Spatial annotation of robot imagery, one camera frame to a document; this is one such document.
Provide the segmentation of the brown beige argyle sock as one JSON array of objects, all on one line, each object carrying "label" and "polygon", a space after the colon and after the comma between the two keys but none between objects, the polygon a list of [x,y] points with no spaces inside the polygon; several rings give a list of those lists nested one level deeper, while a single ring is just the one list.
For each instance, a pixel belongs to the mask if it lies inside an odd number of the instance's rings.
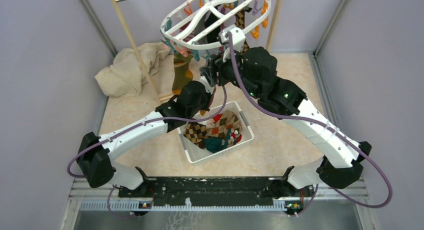
[{"label": "brown beige argyle sock", "polygon": [[207,137],[225,138],[230,129],[241,133],[242,121],[238,113],[225,110],[209,119],[205,125]]}]

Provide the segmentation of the dark teal sock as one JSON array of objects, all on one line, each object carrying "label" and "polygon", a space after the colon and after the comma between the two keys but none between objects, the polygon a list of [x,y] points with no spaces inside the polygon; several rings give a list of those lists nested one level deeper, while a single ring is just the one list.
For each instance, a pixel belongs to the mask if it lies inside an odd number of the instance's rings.
[{"label": "dark teal sock", "polygon": [[204,139],[203,141],[204,141],[205,149],[211,153],[217,153],[219,151],[222,151],[224,149],[234,146],[230,140],[232,131],[233,129],[230,128],[227,134],[223,138],[211,137],[211,138]]}]

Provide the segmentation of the red sock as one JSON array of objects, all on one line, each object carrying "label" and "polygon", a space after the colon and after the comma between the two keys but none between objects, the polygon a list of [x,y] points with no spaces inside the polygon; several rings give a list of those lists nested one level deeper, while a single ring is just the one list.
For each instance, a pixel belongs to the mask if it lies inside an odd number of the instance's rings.
[{"label": "red sock", "polygon": [[231,132],[231,135],[230,135],[231,143],[232,143],[233,145],[237,144],[238,142],[240,142],[241,137],[242,137],[242,135],[239,133],[239,131],[238,131],[238,130],[234,130],[234,131],[232,131],[232,132]]}]

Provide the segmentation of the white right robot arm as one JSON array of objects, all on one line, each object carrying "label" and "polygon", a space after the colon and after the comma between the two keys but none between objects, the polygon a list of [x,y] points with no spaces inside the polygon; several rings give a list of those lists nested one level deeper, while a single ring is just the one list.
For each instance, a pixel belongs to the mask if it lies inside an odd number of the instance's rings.
[{"label": "white right robot arm", "polygon": [[368,142],[356,142],[337,131],[297,84],[277,76],[278,61],[265,48],[236,52],[235,59],[247,94],[273,117],[285,116],[287,124],[324,154],[309,164],[288,168],[281,183],[284,194],[294,196],[301,188],[319,183],[343,189],[359,179],[364,158],[354,148],[368,154],[372,148]]}]

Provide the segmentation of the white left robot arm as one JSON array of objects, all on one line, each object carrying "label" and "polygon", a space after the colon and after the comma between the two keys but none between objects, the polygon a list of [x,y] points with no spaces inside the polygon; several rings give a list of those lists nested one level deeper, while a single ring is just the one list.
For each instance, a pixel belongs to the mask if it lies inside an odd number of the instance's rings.
[{"label": "white left robot arm", "polygon": [[74,159],[82,177],[91,188],[112,183],[130,189],[138,197],[147,195],[150,183],[144,172],[120,165],[115,160],[142,142],[185,125],[198,112],[208,111],[216,84],[215,80],[202,76],[185,85],[180,94],[128,126],[101,136],[87,133]]}]

